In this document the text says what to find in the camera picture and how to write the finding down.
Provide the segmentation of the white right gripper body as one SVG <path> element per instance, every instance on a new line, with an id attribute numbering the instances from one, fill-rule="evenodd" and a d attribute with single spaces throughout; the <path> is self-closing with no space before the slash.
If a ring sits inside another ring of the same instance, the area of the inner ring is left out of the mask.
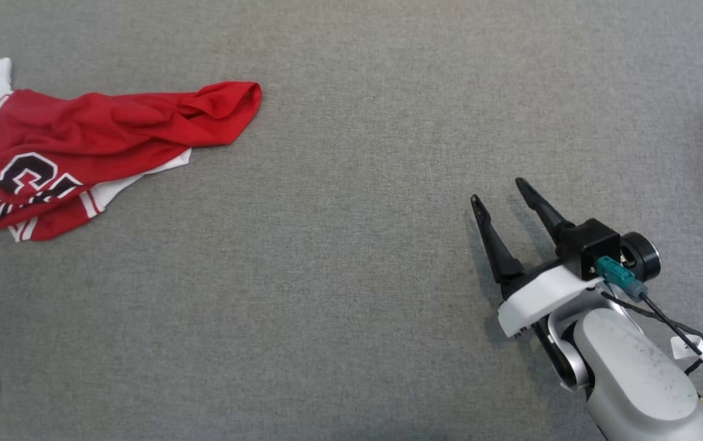
<path id="1" fill-rule="evenodd" d="M 498 323 L 506 337 L 514 337 L 601 280 L 597 274 L 590 278 L 576 274 L 565 258 L 527 273 L 514 257 L 499 257 L 498 283 L 504 301 L 498 307 Z"/>

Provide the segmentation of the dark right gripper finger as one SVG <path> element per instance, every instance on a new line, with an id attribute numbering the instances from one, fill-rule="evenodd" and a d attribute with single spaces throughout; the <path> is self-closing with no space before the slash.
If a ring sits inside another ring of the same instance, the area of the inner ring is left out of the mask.
<path id="1" fill-rule="evenodd" d="M 471 196 L 471 207 L 496 283 L 503 286 L 522 276 L 525 270 L 522 263 L 511 254 L 497 234 L 490 213 L 477 194 Z"/>
<path id="2" fill-rule="evenodd" d="M 532 209 L 539 217 L 542 225 L 547 229 L 551 240 L 556 247 L 560 247 L 563 243 L 563 235 L 566 230 L 575 228 L 575 223 L 572 223 L 561 215 L 537 190 L 528 183 L 525 178 L 516 178 L 515 184 L 528 208 Z"/>

